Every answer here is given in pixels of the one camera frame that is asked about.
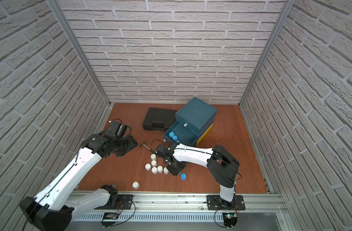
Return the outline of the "teal drawer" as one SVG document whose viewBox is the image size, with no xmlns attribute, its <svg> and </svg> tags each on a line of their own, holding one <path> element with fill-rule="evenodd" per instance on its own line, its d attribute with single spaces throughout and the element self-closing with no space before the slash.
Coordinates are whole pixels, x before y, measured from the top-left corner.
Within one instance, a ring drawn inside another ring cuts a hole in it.
<svg viewBox="0 0 352 231">
<path fill-rule="evenodd" d="M 177 121 L 163 134 L 163 138 L 166 140 L 166 142 L 174 142 L 172 137 L 169 135 L 170 132 L 173 132 L 174 135 L 177 136 L 178 140 L 184 145 L 197 145 L 198 135 Z"/>
</svg>

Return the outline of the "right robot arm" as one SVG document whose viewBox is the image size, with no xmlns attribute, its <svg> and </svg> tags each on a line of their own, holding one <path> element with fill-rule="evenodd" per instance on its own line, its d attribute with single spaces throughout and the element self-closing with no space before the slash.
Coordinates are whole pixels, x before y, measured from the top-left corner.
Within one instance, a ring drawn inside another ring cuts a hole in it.
<svg viewBox="0 0 352 231">
<path fill-rule="evenodd" d="M 207 168 L 220 185 L 219 201 L 222 206 L 231 208 L 235 205 L 235 185 L 240 163 L 221 145 L 203 149 L 174 142 L 168 147 L 159 145 L 156 155 L 167 163 L 168 171 L 174 176 L 182 172 L 186 163 Z"/>
</svg>

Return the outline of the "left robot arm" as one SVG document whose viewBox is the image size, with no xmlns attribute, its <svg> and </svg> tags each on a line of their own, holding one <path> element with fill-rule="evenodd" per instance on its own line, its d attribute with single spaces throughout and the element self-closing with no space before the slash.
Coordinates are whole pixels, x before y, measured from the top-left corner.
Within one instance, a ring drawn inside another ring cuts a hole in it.
<svg viewBox="0 0 352 231">
<path fill-rule="evenodd" d="M 68 200 L 69 195 L 86 174 L 110 154 L 122 157 L 137 147 L 133 136 L 104 136 L 93 134 L 82 142 L 77 155 L 66 168 L 34 197 L 24 198 L 19 207 L 26 222 L 41 231 L 63 231 L 79 216 L 99 207 L 124 209 L 118 191 L 112 185 L 78 199 Z"/>
</svg>

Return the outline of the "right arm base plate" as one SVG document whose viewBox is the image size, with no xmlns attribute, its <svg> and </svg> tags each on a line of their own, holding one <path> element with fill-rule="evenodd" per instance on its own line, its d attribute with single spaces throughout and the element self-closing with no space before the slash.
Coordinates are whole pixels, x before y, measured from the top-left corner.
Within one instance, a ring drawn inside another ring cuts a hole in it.
<svg viewBox="0 0 352 231">
<path fill-rule="evenodd" d="M 245 210 L 245 202 L 242 195 L 235 195 L 231 202 L 223 200 L 220 195 L 207 195 L 208 210 Z"/>
</svg>

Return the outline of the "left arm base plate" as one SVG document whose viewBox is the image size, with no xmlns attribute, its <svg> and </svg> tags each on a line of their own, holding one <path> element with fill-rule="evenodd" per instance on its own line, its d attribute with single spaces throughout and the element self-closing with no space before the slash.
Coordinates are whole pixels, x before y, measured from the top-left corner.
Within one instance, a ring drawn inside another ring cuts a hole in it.
<svg viewBox="0 0 352 231">
<path fill-rule="evenodd" d="M 111 195 L 108 203 L 103 206 L 104 209 L 123 209 L 130 210 L 132 208 L 133 194 L 116 194 Z"/>
</svg>

